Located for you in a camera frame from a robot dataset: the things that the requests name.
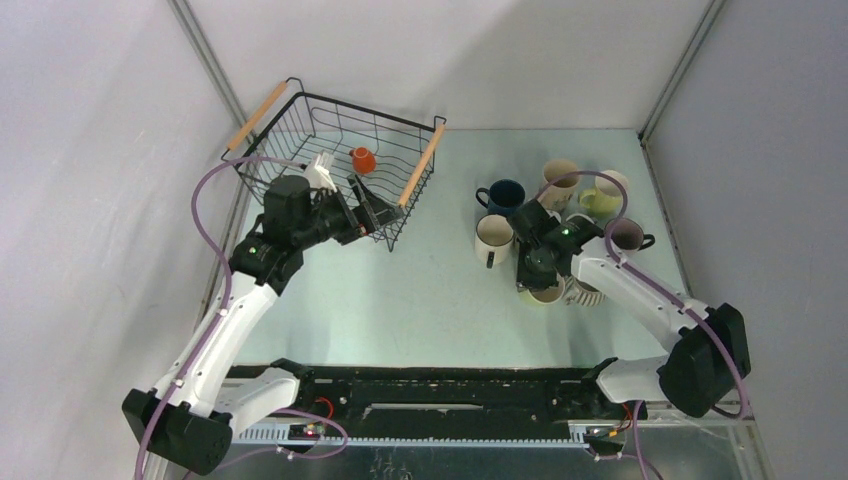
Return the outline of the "light green cup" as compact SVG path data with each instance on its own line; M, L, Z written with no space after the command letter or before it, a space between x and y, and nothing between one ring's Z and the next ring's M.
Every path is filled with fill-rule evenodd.
M559 277L555 285L541 290L525 289L519 293L519 297L528 305L548 306L560 301L564 292L565 281Z

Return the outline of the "floral painted ceramic mug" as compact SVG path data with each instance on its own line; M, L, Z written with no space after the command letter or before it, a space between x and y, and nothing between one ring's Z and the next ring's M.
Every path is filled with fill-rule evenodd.
M576 174L579 167L566 159L548 161L542 171L542 187L552 184L539 197L539 203L546 209L562 212L570 203L581 177Z

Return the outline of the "orange cup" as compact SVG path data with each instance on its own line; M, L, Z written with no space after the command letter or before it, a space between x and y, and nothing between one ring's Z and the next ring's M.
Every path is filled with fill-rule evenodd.
M374 153L366 147L356 147L349 151L351 164L355 173L367 175L372 173L377 166Z

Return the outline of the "white ribbed mug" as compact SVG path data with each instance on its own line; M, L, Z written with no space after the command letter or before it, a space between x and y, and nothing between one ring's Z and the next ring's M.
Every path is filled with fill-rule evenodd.
M512 250L515 233L501 215L486 215L475 227L474 251L487 269L505 262Z

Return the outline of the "grey striped mug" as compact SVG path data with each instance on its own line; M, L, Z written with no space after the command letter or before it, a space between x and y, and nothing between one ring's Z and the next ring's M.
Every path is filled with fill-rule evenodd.
M566 305L579 305L583 307L596 307L600 305L606 296L594 287L570 276L565 279L565 291L563 300Z

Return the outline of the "dark blue mug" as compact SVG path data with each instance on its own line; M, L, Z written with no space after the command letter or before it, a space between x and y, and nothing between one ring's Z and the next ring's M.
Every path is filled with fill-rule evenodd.
M515 180L500 179L489 187L480 187L475 199L489 215L510 216L525 201L524 187Z

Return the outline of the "pale yellow mug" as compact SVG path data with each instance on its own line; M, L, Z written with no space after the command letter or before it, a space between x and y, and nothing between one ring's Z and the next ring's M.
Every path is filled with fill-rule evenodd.
M623 201L623 195L616 183L627 190L628 178L616 170L604 170L602 176L592 175L592 178L593 186L582 190L578 195L579 206L594 218L604 219L615 215Z

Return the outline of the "lilac mug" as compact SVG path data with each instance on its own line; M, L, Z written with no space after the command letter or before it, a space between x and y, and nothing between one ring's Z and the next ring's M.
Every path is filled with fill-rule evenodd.
M604 233L610 235L612 243L628 255L649 249L656 243L654 234L646 233L640 224L629 218L611 220L605 225Z

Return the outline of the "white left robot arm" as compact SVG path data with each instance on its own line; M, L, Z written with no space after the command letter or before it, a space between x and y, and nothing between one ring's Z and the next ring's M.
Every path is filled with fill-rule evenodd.
M262 316L304 263L307 249L328 240L354 242L400 219L402 208L347 179L350 206L334 187L299 175L273 180L254 228L233 250L227 277L199 330L171 369L147 392L131 390L122 410L143 452L189 472L212 473L232 441L271 413L304 416L316 403L305 367L269 367L230 393L223 382Z

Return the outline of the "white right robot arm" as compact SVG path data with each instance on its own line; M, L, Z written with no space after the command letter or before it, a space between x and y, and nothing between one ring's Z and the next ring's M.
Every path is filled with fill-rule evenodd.
M740 413L747 413L744 380L751 361L739 310L728 303L710 307L642 271L585 215L558 221L532 200L507 222L531 272L588 285L627 311L664 350L653 358L597 365L581 392L588 414L606 418L621 403L668 401L700 418L732 390L739 393Z

